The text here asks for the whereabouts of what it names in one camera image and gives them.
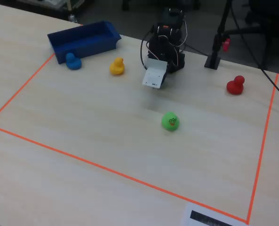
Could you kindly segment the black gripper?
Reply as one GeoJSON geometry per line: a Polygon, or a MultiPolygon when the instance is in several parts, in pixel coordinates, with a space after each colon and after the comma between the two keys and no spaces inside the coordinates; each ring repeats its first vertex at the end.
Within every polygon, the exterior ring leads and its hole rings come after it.
{"type": "Polygon", "coordinates": [[[161,61],[171,62],[174,59],[175,50],[166,37],[152,36],[148,43],[148,57],[161,61]]]}

